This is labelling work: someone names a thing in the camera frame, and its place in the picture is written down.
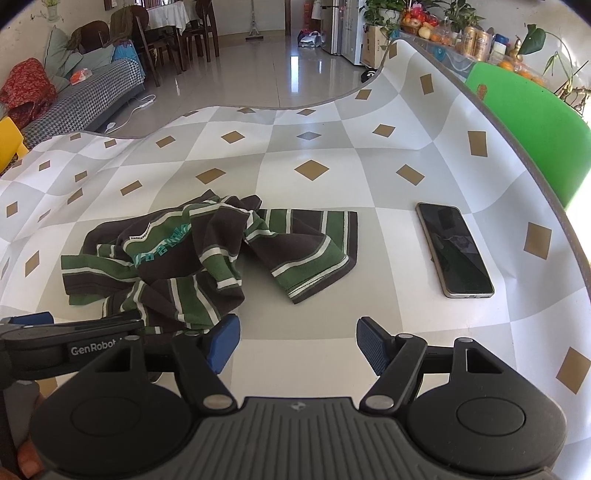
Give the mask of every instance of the refrigerator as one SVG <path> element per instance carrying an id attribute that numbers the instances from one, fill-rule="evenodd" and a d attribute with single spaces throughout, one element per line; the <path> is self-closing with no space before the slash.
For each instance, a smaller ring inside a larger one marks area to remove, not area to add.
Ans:
<path id="1" fill-rule="evenodd" d="M 322 0 L 321 45 L 331 55 L 340 55 L 341 52 L 344 10 L 345 0 Z"/>
<path id="2" fill-rule="evenodd" d="M 341 55 L 353 65 L 361 65 L 364 21 L 359 9 L 364 5 L 365 0 L 345 0 L 344 4 Z"/>

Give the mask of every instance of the blue gripper pad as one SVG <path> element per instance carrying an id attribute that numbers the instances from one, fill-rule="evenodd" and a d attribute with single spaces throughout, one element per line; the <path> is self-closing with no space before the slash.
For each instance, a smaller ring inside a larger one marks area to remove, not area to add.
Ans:
<path id="1" fill-rule="evenodd" d="M 16 325 L 49 325 L 53 324 L 53 316 L 49 312 L 32 313 L 30 315 L 12 317 L 9 323 Z"/>
<path id="2" fill-rule="evenodd" d="M 240 341 L 240 320 L 233 313 L 229 313 L 208 335 L 212 335 L 213 338 L 207 354 L 207 363 L 215 374 L 219 375 Z"/>
<path id="3" fill-rule="evenodd" d="M 357 346 L 376 375 L 381 375 L 390 363 L 387 344 L 392 336 L 369 317 L 357 321 Z"/>

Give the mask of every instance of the white tablecloth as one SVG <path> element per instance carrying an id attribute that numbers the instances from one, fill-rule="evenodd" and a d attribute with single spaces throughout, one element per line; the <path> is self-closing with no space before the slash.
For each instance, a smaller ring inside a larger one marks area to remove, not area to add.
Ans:
<path id="1" fill-rule="evenodd" d="M 184 2 L 150 8 L 148 15 L 150 16 L 150 28 L 172 26 L 177 27 L 181 33 L 191 20 Z"/>

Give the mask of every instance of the checkered mat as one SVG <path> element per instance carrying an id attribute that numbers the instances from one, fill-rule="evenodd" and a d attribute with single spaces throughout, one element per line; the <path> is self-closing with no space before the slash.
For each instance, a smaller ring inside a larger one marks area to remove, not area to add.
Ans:
<path id="1" fill-rule="evenodd" d="M 211 188 L 266 208 L 359 215 L 357 266 L 293 305 L 268 271 L 241 258 L 242 340 L 222 378 L 245 395 L 349 395 L 375 376 L 355 343 L 373 317 L 432 345 L 484 344 L 555 399 L 569 422 L 556 471 L 591 476 L 591 303 L 566 216 L 525 152 L 472 94 L 401 40 L 361 90 L 298 110 L 209 107 L 149 137 L 54 137 L 0 179 L 0 315 L 69 306 L 60 255 L 106 220 L 177 206 Z M 416 202 L 455 205 L 495 286 L 490 299 L 441 293 Z M 427 386 L 444 382 L 427 378 Z"/>

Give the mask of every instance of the cardboard box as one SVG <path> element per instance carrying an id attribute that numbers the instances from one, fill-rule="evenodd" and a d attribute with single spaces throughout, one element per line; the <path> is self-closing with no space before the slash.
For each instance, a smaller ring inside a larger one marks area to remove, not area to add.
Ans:
<path id="1" fill-rule="evenodd" d="M 363 35 L 363 49 L 361 51 L 361 63 L 377 69 L 384 58 L 388 45 L 388 37 L 381 31 L 382 27 L 366 25 L 367 31 Z"/>

